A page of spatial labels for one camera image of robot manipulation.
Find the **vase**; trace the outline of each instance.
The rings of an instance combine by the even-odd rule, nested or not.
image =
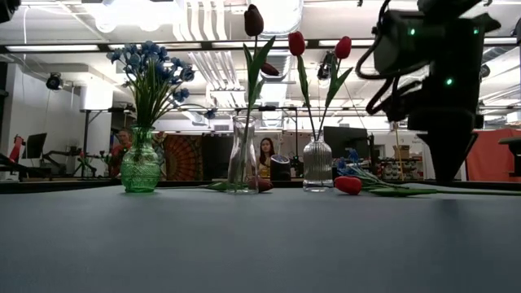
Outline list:
[[[121,183],[129,193],[152,192],[160,180],[157,154],[152,148],[152,127],[133,127],[132,147],[121,163]]]
[[[304,190],[308,192],[326,192],[333,190],[333,159],[331,148],[324,142],[323,135],[304,148]]]
[[[253,136],[254,117],[236,116],[234,123],[234,147],[228,165],[227,192],[232,195],[254,195],[259,191],[257,162]]]

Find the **person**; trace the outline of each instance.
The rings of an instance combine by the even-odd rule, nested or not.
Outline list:
[[[272,155],[275,155],[274,142],[271,138],[262,138],[260,141],[260,157],[257,161],[257,169],[259,170],[259,175],[263,178],[269,178],[269,165]]]
[[[112,162],[110,163],[110,175],[111,177],[117,177],[120,174],[121,163],[123,162],[123,156],[132,147],[132,135],[127,129],[122,129],[117,134],[117,139],[120,144],[114,147],[111,151]]]

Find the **desk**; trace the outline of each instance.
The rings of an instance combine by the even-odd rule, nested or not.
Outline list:
[[[520,292],[521,198],[0,195],[0,292]]]

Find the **green glass vase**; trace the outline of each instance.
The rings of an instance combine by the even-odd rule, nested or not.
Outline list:
[[[121,163],[121,183],[129,193],[153,192],[160,180],[158,156],[152,148],[152,127],[133,127],[132,147]]]

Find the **computer monitor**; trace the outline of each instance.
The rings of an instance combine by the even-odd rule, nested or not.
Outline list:
[[[43,145],[46,143],[47,133],[30,135],[25,142],[25,150],[22,159],[40,159]]]
[[[226,134],[206,134],[203,136],[202,146],[204,180],[227,178],[234,138]]]
[[[331,148],[333,158],[347,158],[348,148],[357,150],[361,159],[370,157],[367,129],[324,127],[324,141]]]

